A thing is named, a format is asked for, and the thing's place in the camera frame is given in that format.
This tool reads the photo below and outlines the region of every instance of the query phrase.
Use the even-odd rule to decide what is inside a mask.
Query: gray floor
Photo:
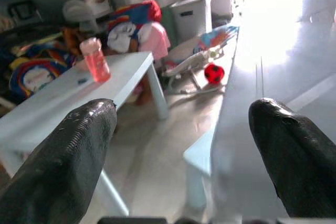
[[[155,107],[127,105],[120,110],[120,128],[109,148],[105,169],[136,216],[181,215],[200,218],[185,208],[183,152],[218,117],[222,96],[168,97],[170,117],[159,122]]]

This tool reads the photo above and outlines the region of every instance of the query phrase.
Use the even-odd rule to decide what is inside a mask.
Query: toy
[[[82,79],[79,79],[77,82],[78,82],[78,85],[81,85],[81,84],[83,84],[83,83],[85,83],[87,81],[88,81],[87,78],[82,78]]]
[[[202,34],[198,44],[194,47],[194,54],[216,46],[223,47],[223,45],[238,34],[238,31],[239,27],[236,26],[220,26],[209,33]]]
[[[222,67],[210,64],[204,69],[204,76],[210,84],[219,85],[224,78],[225,71]]]

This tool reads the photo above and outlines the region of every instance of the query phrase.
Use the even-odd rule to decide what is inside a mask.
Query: blue object on table
[[[85,82],[87,82],[87,81],[88,81],[87,78],[79,79],[79,80],[78,80],[78,85],[81,85],[81,84],[83,84],[83,83],[85,83]]]

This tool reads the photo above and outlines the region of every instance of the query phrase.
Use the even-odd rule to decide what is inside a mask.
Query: pink cloth
[[[150,29],[148,38],[145,42],[140,42],[139,51],[151,51],[154,60],[159,60],[168,55],[170,41],[164,27],[158,22],[147,24],[144,29]]]

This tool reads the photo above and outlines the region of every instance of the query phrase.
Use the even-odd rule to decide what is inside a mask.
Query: pink water bottle
[[[101,50],[100,39],[90,38],[80,44],[86,64],[96,82],[107,81],[110,77],[110,69]]]

